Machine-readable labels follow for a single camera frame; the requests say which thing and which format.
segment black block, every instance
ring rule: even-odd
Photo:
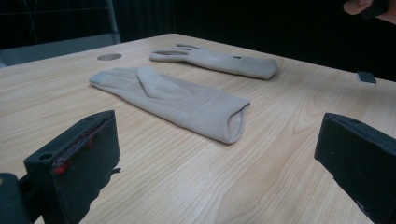
[[[42,191],[46,223],[79,223],[120,159],[114,111],[82,119],[28,157],[28,179]]]
[[[396,223],[394,138],[358,120],[325,114],[315,159],[374,223]]]

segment dark background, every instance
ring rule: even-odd
[[[26,0],[29,8],[22,0],[0,2],[1,49],[110,32],[105,0],[37,0],[37,10],[65,11],[18,15],[9,13],[33,11],[35,1]],[[121,42],[177,33],[396,81],[396,25],[349,16],[343,3],[113,1]]]

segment glove finger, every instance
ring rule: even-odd
[[[185,61],[189,53],[183,49],[160,49],[153,51],[149,58],[157,62],[181,62]]]
[[[90,78],[90,83],[98,88],[128,90],[132,85],[138,85],[136,69],[115,68],[102,71]]]
[[[192,49],[200,49],[198,47],[195,47],[193,45],[186,45],[186,44],[176,44],[177,47],[188,47],[188,48],[192,48]]]
[[[137,72],[137,77],[142,84],[146,95],[150,98],[181,101],[190,97],[190,93],[176,83],[165,79],[151,67],[142,67]]]
[[[172,49],[188,50],[188,51],[192,51],[193,50],[193,49],[188,48],[188,47],[177,47],[177,48],[172,48]]]

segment gray glove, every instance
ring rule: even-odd
[[[223,143],[235,143],[250,101],[224,91],[158,74],[151,67],[114,68],[90,83],[158,117]]]
[[[274,59],[235,56],[190,45],[177,44],[177,48],[155,50],[150,59],[156,62],[188,62],[220,72],[270,79],[277,70]]]

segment wood grain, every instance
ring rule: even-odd
[[[149,60],[155,49],[176,43],[274,58],[279,70],[263,81]],[[97,60],[108,53],[122,57]],[[88,83],[101,70],[144,65],[249,99],[242,138],[224,145]],[[396,137],[395,96],[394,82],[361,83],[329,67],[161,35],[0,69],[0,172],[22,177],[23,159],[80,119],[114,109],[121,173],[82,223],[371,223],[314,160],[314,151],[326,112]]]

